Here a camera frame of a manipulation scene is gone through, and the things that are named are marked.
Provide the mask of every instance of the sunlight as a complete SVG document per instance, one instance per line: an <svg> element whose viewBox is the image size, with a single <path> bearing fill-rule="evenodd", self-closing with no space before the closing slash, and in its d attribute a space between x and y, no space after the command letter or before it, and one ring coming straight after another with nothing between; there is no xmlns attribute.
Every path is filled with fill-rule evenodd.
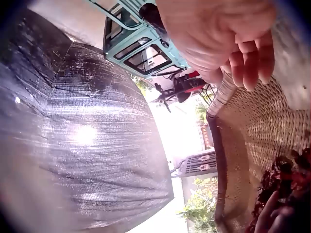
<svg viewBox="0 0 311 233"><path fill-rule="evenodd" d="M74 140L81 145L89 145L96 138L97 130L92 126L80 126Z"/></svg>

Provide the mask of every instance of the finger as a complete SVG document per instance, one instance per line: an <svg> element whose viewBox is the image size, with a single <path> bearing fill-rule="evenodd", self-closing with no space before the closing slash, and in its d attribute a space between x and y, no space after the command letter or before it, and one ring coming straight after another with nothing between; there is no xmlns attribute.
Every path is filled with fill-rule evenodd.
<svg viewBox="0 0 311 233"><path fill-rule="evenodd" d="M259 54L258 74L263 84L267 84L274 69L274 49L271 31L255 40Z"/></svg>
<svg viewBox="0 0 311 233"><path fill-rule="evenodd" d="M200 73L205 82L215 84L217 87L220 87L223 78L220 68L211 71L197 69L197 71Z"/></svg>
<svg viewBox="0 0 311 233"><path fill-rule="evenodd" d="M229 73L229 74L232 73L231 65L230 65L229 60L227 60L227 61L224 63L224 65L221 66L220 68L223 69L226 73Z"/></svg>
<svg viewBox="0 0 311 233"><path fill-rule="evenodd" d="M229 56L229 61L234 84L237 87L243 87L244 59L238 45L236 45L235 51Z"/></svg>
<svg viewBox="0 0 311 233"><path fill-rule="evenodd" d="M258 82L258 50L254 41L239 44L244 58L243 83L248 91L253 91Z"/></svg>
<svg viewBox="0 0 311 233"><path fill-rule="evenodd" d="M293 214L293 208L280 208L279 215L275 218L268 233L291 232L290 218Z"/></svg>
<svg viewBox="0 0 311 233"><path fill-rule="evenodd" d="M270 218L271 218L271 220L272 221L274 221L275 220L275 218L280 214L280 208L279 209L276 209L276 210L274 210L273 212L272 212L272 214L270 215Z"/></svg>
<svg viewBox="0 0 311 233"><path fill-rule="evenodd" d="M279 192L275 191L271 197L269 198L269 200L266 203L266 206L263 208L262 212L260 213L259 217L258 217L258 221L266 221L272 214L272 212L274 211L277 201L279 198Z"/></svg>

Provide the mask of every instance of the teal vehicle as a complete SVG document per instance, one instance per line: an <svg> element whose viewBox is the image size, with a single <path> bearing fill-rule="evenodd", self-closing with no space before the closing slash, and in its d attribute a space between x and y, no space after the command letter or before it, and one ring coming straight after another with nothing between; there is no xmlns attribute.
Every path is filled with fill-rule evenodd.
<svg viewBox="0 0 311 233"><path fill-rule="evenodd" d="M213 91L168 38L155 0L87 1L107 16L105 58L154 86L161 93L155 102L168 108L192 94L208 97L207 89Z"/></svg>
<svg viewBox="0 0 311 233"><path fill-rule="evenodd" d="M107 16L103 42L107 60L147 80L190 68L174 44L161 38L139 14L143 5L155 4L154 0L118 0L111 9L88 1Z"/></svg>

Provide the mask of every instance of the window frame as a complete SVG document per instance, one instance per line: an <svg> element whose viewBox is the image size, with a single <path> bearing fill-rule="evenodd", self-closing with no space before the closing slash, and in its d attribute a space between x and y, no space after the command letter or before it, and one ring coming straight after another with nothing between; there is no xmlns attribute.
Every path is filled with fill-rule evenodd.
<svg viewBox="0 0 311 233"><path fill-rule="evenodd" d="M117 55L118 55L119 53L121 53L121 52L124 51L125 49L131 47L131 46L134 45L135 43L139 43L138 41L141 40L141 39L144 39L144 38L148 39L144 44L139 44L138 47L136 47L136 48L132 49L131 51L127 52L127 53L124 54L122 57L117 57ZM148 38L148 37L146 37L146 36L140 38L139 40L135 41L134 43L130 44L129 46L127 46L126 48L122 49L120 52L118 52L117 54L115 54L115 55L114 55L114 58L117 59L117 60L122 60L122 58L126 57L126 56L127 56L128 54L130 54L131 52L133 52L133 51L139 49L140 47L142 47L143 45L145 45L145 44L147 44L147 43L149 43L149 42L151 41L151 39Z"/></svg>
<svg viewBox="0 0 311 233"><path fill-rule="evenodd" d="M163 63L161 63L161 64L159 64L159 65L157 65L157 66L151 68L150 70L142 71L141 69L138 68L138 66L141 65L141 64L143 64L143 63L145 63L146 61L143 61L143 62L141 62L141 63L139 63L139 64L137 64L137 65L134 65L134 64L132 64L129 60L130 60L131 58L133 58L134 56L136 56L137 54L141 53L142 51L145 51L145 50L146 50L147 48L149 48L149 47L152 47L152 48L153 48L154 50L156 50L158 53L157 53L156 55L154 55L154 56L148 58L146 61L148 61L149 59L154 58L154 57L156 57L156 56L158 56L158 55L161 55L161 56L163 56L163 58L166 60L166 62L163 62ZM162 49L160 49L159 46L157 46L156 44L151 44L151 45L149 45L148 47L144 48L143 50L141 50L141 51L139 51L139 52L133 54L131 57L129 57L128 59L126 59L126 60L124 61L124 64L127 65L128 67L131 67L132 69L134 69L135 71L137 71L137 72L139 72L139 73L141 73L141 74L143 74L143 75L148 75L148 74L153 73L153 72L154 72L155 70L157 70L157 69L160 69L160 68L162 68L162 67L164 67L164 66L167 66L167 65L171 64L172 62L173 62L173 61L165 54L165 52L162 51Z"/></svg>

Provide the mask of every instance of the wicker basket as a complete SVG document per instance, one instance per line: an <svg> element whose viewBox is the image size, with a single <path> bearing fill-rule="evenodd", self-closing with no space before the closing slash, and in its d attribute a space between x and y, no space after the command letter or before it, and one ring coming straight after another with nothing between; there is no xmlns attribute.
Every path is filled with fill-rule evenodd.
<svg viewBox="0 0 311 233"><path fill-rule="evenodd" d="M310 48L284 21L276 23L273 36L270 83L247 92L225 74L207 111L219 179L215 220L222 232L244 232L262 174L276 156L310 147Z"/></svg>

